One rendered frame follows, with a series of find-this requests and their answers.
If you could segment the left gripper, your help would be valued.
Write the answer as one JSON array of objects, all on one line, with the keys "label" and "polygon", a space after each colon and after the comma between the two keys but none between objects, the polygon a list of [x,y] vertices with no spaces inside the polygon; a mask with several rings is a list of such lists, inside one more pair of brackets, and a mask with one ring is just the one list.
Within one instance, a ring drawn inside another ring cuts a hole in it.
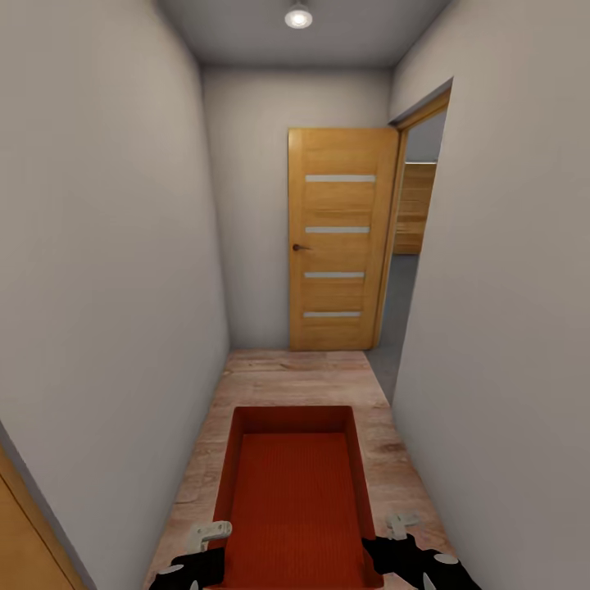
[{"label": "left gripper", "polygon": [[219,584],[225,577],[225,549],[223,547],[206,550],[194,555],[177,556],[171,561],[171,564],[192,561],[197,563],[202,573],[202,586],[200,590],[205,590],[206,586]]}]

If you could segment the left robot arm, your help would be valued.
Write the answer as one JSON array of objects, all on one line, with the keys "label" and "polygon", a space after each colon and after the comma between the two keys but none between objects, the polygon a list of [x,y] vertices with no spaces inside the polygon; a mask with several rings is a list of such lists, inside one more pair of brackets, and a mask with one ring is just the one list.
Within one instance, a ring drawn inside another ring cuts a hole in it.
[{"label": "left robot arm", "polygon": [[190,529],[187,555],[177,556],[171,566],[159,571],[148,590],[205,590],[225,577],[225,549],[207,550],[212,540],[232,533],[229,521],[200,524]]}]

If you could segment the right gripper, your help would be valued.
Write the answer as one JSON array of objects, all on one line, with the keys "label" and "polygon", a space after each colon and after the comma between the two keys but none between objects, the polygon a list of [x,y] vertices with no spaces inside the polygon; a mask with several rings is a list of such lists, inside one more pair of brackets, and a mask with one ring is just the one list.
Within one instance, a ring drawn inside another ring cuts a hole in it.
[{"label": "right gripper", "polygon": [[394,572],[408,582],[405,557],[411,549],[419,549],[412,534],[408,533],[407,538],[400,542],[389,538],[376,538],[374,541],[362,538],[362,544],[374,561],[374,570],[377,574]]}]

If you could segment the storage box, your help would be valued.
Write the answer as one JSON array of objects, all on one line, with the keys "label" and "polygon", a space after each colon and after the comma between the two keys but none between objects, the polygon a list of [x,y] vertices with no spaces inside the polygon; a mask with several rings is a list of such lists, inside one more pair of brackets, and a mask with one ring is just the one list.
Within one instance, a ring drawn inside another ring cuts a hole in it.
[{"label": "storage box", "polygon": [[213,522],[225,577],[205,590],[377,590],[352,406],[236,406]]}]

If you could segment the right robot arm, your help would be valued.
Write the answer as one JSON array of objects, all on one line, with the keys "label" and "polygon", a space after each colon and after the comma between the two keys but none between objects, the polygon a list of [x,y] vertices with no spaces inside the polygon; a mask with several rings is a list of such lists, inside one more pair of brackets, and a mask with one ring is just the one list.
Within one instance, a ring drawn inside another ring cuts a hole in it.
[{"label": "right robot arm", "polygon": [[421,551],[415,545],[415,537],[405,527],[419,523],[415,511],[392,513],[385,518],[387,528],[393,530],[387,538],[362,538],[375,572],[394,572],[418,590],[483,590],[470,579],[458,558],[434,549]]}]

